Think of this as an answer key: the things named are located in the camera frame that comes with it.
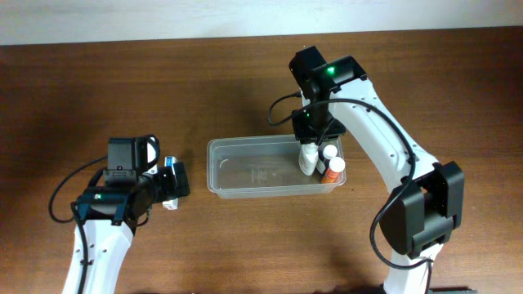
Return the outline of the white blue medicine box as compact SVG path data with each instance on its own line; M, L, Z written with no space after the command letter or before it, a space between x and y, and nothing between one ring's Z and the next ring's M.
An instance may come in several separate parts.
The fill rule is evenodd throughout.
M177 158L174 156L166 156L164 159L164 166L173 168L177 162ZM170 199L162 202L163 208L168 210L176 210L178 208L178 199Z

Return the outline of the dark bottle white cap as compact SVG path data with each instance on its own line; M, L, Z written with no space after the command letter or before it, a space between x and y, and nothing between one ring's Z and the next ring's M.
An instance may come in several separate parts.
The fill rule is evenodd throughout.
M323 175L329 168L329 163L332 158L337 156L337 147L335 145L326 145L319 152L319 159L316 164L316 170Z

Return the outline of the white spray bottle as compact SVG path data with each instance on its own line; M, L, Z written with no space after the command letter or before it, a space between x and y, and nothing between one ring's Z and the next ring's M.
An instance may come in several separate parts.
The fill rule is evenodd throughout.
M318 145L315 143L304 144L298 157L298 164L306 176L311 176L319 159Z

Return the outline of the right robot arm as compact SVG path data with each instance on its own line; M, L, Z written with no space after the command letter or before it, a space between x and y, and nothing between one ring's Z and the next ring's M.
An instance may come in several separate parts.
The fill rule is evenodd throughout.
M319 145L350 132L390 194L369 230L372 247L380 229L392 249L379 256L390 269L382 290L428 293L434 260L462 222L463 170L439 163L409 136L354 57L327 62L308 47L288 67L302 93L302 108L290 116L296 139Z

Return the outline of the orange tube white cap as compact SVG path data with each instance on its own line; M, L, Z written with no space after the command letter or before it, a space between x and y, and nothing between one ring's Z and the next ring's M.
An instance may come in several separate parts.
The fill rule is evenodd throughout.
M323 178L321 180L322 184L331 184L334 183L338 176L345 170L346 163L343 158L333 157L329 160L329 165L327 166Z

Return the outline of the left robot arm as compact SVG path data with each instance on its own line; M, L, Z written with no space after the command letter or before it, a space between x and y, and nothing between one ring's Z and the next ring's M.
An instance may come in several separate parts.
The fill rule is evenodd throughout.
M114 292L136 230L144 225L140 218L149 218L157 203L176 210L179 198L190 194L183 162L161 158L154 135L111 138L106 158L107 167L70 205L74 252L65 293Z

